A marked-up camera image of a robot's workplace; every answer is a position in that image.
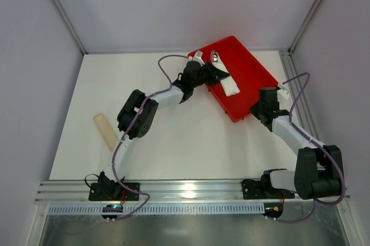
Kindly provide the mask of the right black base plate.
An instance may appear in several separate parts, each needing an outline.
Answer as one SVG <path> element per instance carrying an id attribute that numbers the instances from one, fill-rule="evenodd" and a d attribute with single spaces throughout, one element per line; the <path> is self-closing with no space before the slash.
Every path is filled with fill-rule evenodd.
<path id="1" fill-rule="evenodd" d="M 295 194 L 285 189 L 273 188 L 269 182 L 245 179 L 241 182 L 244 200 L 294 199 Z"/>

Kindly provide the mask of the aluminium rail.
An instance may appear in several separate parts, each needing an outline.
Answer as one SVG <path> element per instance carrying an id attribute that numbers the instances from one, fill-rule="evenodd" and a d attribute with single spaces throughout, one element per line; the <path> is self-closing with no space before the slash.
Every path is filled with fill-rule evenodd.
<path id="1" fill-rule="evenodd" d="M 214 180 L 131 180 L 125 184 L 130 188 L 150 195 L 155 201 L 198 201 L 201 200 L 244 200 L 250 188 L 242 179 Z M 87 202 L 94 180 L 42 181 L 36 193 L 35 203 L 79 203 Z"/>
<path id="2" fill-rule="evenodd" d="M 301 72 L 297 69 L 293 57 L 289 54 L 287 49 L 279 50 L 280 60 L 282 62 L 283 70 L 287 79 L 291 79 Z M 294 99 L 297 98 L 299 92 L 304 86 L 306 76 L 299 77 L 288 83 L 291 95 Z M 295 115 L 294 120 L 299 122 L 300 126 L 304 128 L 309 134 L 315 139 L 320 140 L 321 137 L 318 134 L 315 126 L 312 113 L 310 111 L 307 98 L 304 93 L 299 97 L 297 104 L 294 108 Z"/>

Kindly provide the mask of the aluminium front rail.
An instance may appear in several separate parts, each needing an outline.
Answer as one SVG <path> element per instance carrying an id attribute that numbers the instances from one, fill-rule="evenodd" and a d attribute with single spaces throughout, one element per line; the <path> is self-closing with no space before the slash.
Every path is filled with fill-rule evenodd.
<path id="1" fill-rule="evenodd" d="M 131 180 L 125 184 L 130 188 L 150 195 L 155 201 L 198 201 L 201 200 L 244 200 L 250 188 L 242 179 L 214 180 Z M 36 193 L 35 203 L 79 203 L 87 202 L 94 180 L 42 181 Z"/>

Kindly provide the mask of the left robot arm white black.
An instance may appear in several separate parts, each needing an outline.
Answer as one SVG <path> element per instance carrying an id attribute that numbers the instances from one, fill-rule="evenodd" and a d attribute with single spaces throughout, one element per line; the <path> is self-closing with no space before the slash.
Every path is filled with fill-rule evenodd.
<path id="1" fill-rule="evenodd" d="M 167 106 L 187 101 L 195 88 L 201 85 L 214 86 L 230 77 L 228 72 L 216 68 L 212 63 L 200 64 L 189 61 L 169 88 L 146 94 L 134 90 L 117 116 L 118 129 L 122 133 L 113 151 L 110 165 L 100 172 L 97 182 L 91 185 L 90 200 L 119 200 L 124 187 L 124 161 L 135 144 L 148 133 L 156 112 Z"/>

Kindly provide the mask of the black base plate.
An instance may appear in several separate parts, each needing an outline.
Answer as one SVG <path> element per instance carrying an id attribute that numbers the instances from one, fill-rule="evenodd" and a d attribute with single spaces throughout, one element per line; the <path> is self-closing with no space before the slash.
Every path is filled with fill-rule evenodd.
<path id="1" fill-rule="evenodd" d="M 294 199 L 295 194 L 285 189 L 273 188 L 269 182 L 245 179 L 241 182 L 244 200 Z"/>
<path id="2" fill-rule="evenodd" d="M 88 200 L 92 202 L 121 200 L 137 202 L 139 200 L 139 195 L 128 191 L 118 183 L 113 184 L 113 189 L 107 190 L 104 189 L 101 184 L 95 182 L 91 184 Z"/>

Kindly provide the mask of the right side aluminium rail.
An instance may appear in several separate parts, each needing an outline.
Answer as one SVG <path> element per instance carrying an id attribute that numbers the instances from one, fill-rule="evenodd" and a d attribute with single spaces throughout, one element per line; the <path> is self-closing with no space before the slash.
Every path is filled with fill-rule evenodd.
<path id="1" fill-rule="evenodd" d="M 297 69 L 293 57 L 289 54 L 287 49 L 279 50 L 280 60 L 282 62 L 283 70 L 287 79 L 291 79 L 301 72 Z M 297 98 L 299 92 L 304 86 L 306 76 L 299 77 L 288 83 L 291 95 L 294 99 Z M 320 140 L 321 137 L 318 134 L 315 126 L 312 113 L 310 111 L 307 98 L 304 93 L 299 97 L 297 104 L 294 108 L 295 115 L 294 120 L 299 122 L 300 126 L 304 128 L 309 134 L 315 139 Z"/>

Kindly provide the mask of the aluminium frame post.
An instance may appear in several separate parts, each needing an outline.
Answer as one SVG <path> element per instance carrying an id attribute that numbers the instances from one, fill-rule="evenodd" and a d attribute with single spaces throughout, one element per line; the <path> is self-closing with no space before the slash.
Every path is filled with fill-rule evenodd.
<path id="1" fill-rule="evenodd" d="M 304 37 L 305 33 L 307 32 L 308 28 L 310 27 L 311 23 L 318 15 L 320 8 L 322 7 L 325 0 L 314 0 L 307 15 L 305 16 L 302 24 L 300 25 L 296 35 L 294 36 L 293 41 L 291 42 L 291 46 L 288 48 L 288 52 L 290 55 L 294 54 L 294 51 L 297 49 L 300 41 Z"/>
<path id="2" fill-rule="evenodd" d="M 64 23 L 67 31 L 69 32 L 72 40 L 74 41 L 76 47 L 79 49 L 79 51 L 83 54 L 86 55 L 88 54 L 88 51 L 86 50 L 85 46 L 83 45 L 81 39 L 79 38 L 75 27 L 73 26 L 71 19 L 67 15 L 67 12 L 65 11 L 62 3 L 60 0 L 51 0 L 54 8 L 56 9 L 58 15 L 60 16 L 60 19 Z"/>

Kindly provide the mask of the white paper napkin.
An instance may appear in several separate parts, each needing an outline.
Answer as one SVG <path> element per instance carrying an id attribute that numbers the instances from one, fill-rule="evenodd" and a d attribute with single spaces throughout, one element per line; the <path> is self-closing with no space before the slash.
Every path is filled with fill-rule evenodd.
<path id="1" fill-rule="evenodd" d="M 225 67 L 225 65 L 223 64 L 222 60 L 218 60 L 217 62 L 214 62 L 213 65 L 217 69 L 230 74 L 227 68 Z M 228 76 L 225 79 L 222 79 L 221 86 L 227 97 L 240 93 L 240 89 L 238 88 L 236 81 L 231 76 Z"/>

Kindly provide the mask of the right aluminium frame post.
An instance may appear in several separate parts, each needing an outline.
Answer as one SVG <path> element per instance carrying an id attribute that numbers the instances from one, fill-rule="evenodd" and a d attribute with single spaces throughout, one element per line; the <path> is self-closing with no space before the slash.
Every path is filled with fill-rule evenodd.
<path id="1" fill-rule="evenodd" d="M 325 0 L 314 0 L 307 15 L 305 16 L 302 24 L 300 25 L 296 35 L 294 36 L 293 41 L 291 42 L 291 46 L 288 48 L 288 52 L 290 55 L 294 54 L 294 51 L 297 49 L 300 41 L 304 37 L 305 33 L 307 32 L 308 28 L 310 27 L 311 23 L 318 15 L 320 8 L 322 7 Z"/>

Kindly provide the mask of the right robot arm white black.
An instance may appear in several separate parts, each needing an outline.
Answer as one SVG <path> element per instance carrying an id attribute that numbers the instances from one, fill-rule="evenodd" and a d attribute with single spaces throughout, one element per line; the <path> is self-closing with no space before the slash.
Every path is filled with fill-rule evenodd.
<path id="1" fill-rule="evenodd" d="M 293 123 L 291 113 L 280 108 L 279 87 L 262 88 L 251 114 L 270 132 L 281 138 L 297 156 L 295 169 L 269 169 L 261 176 L 266 193 L 278 190 L 295 192 L 301 199 L 319 199 L 345 195 L 345 181 L 340 149 L 314 139 Z"/>

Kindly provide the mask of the wooden utensil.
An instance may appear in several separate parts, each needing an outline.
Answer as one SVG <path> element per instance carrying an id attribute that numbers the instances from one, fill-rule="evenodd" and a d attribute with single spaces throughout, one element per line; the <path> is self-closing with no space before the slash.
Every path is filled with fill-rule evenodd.
<path id="1" fill-rule="evenodd" d="M 111 124 L 109 123 L 108 119 L 104 114 L 99 113 L 93 117 L 93 120 L 107 148 L 110 152 L 113 152 L 116 148 L 117 135 L 113 130 Z"/>

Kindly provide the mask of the left aluminium frame post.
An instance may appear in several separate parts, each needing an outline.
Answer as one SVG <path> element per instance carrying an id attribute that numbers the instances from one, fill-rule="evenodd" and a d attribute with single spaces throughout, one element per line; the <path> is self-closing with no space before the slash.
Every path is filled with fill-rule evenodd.
<path id="1" fill-rule="evenodd" d="M 79 38 L 75 27 L 73 26 L 71 19 L 67 15 L 67 12 L 65 11 L 62 3 L 60 0 L 51 0 L 54 8 L 56 9 L 58 15 L 60 16 L 60 19 L 64 23 L 67 31 L 69 32 L 72 40 L 74 41 L 76 47 L 79 49 L 79 51 L 83 54 L 86 55 L 88 54 L 88 51 L 86 50 L 85 46 L 83 45 L 81 39 Z"/>

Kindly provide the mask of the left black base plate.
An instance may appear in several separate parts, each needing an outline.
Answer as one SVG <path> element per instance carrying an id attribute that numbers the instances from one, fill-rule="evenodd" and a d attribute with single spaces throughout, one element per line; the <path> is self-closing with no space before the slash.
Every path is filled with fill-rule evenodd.
<path id="1" fill-rule="evenodd" d="M 113 184 L 113 189 L 107 190 L 104 189 L 101 184 L 95 182 L 91 184 L 88 200 L 92 202 L 121 200 L 137 202 L 139 200 L 139 195 L 128 191 L 118 183 Z"/>

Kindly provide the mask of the silver fork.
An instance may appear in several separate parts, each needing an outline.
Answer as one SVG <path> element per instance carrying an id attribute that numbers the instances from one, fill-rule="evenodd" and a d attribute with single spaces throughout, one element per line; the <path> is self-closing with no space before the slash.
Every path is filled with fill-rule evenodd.
<path id="1" fill-rule="evenodd" d="M 212 63 L 216 63 L 219 61 L 219 55 L 216 51 L 212 50 L 210 53 L 210 58 Z"/>

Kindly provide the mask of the red plastic tray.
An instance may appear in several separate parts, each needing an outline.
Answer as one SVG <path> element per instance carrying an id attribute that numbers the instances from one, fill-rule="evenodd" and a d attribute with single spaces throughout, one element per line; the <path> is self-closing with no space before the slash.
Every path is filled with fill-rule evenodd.
<path id="1" fill-rule="evenodd" d="M 198 50 L 202 52 L 202 59 L 207 62 L 210 61 L 212 50 L 218 52 L 240 90 L 236 95 L 227 96 L 221 84 L 208 87 L 208 91 L 232 122 L 238 122 L 250 115 L 250 108 L 259 100 L 261 88 L 278 85 L 278 81 L 234 36 L 228 36 Z"/>

